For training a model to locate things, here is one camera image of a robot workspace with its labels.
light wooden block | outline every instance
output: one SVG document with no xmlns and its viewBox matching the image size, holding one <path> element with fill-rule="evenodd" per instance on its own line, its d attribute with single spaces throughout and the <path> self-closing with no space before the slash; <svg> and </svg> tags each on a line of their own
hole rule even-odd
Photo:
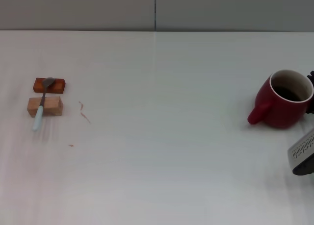
<svg viewBox="0 0 314 225">
<path fill-rule="evenodd" d="M 27 105 L 27 110 L 31 117 L 36 116 L 41 98 L 30 98 Z M 61 116 L 63 103 L 60 97 L 46 97 L 44 104 L 43 116 Z"/>
</svg>

coffee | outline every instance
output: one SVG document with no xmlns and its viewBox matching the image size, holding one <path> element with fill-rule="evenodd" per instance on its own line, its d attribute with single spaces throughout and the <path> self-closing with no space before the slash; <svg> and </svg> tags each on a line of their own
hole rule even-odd
<svg viewBox="0 0 314 225">
<path fill-rule="evenodd" d="M 284 87 L 280 87 L 280 86 L 277 86 L 277 87 L 273 87 L 273 89 L 275 90 L 275 92 L 287 99 L 287 100 L 290 100 L 290 101 L 301 101 L 301 99 L 293 92 L 291 91 L 290 89 L 287 89 L 287 88 L 284 88 Z"/>
</svg>

gray wall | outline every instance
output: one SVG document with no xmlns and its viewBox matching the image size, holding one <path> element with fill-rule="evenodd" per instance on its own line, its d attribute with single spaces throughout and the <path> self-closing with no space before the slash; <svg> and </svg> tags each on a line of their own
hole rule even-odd
<svg viewBox="0 0 314 225">
<path fill-rule="evenodd" d="M 0 29 L 154 30 L 154 0 L 0 0 Z"/>
<path fill-rule="evenodd" d="M 314 0 L 157 0 L 157 30 L 314 31 Z"/>
</svg>

spoon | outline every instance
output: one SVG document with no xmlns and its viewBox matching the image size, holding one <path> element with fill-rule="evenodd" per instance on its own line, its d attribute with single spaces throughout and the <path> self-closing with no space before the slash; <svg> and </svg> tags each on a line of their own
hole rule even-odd
<svg viewBox="0 0 314 225">
<path fill-rule="evenodd" d="M 46 96 L 46 92 L 47 92 L 47 88 L 52 85 L 54 83 L 54 78 L 48 77 L 46 79 L 43 80 L 43 86 L 44 86 L 44 94 L 41 98 L 38 110 L 36 112 L 36 116 L 35 116 L 35 122 L 33 125 L 33 131 L 37 131 L 40 129 L 41 127 L 41 122 L 43 119 L 43 111 L 44 111 L 44 103 L 45 103 L 45 96 Z"/>
</svg>

mug handle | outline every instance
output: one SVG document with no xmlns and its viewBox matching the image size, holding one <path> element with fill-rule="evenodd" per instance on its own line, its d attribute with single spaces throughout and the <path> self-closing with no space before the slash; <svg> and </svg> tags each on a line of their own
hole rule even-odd
<svg viewBox="0 0 314 225">
<path fill-rule="evenodd" d="M 266 115 L 269 113 L 272 106 L 273 106 L 272 101 L 264 102 L 260 105 L 255 106 L 253 111 L 247 118 L 247 121 L 251 125 L 255 125 L 258 122 L 262 121 L 266 117 Z"/>
</svg>

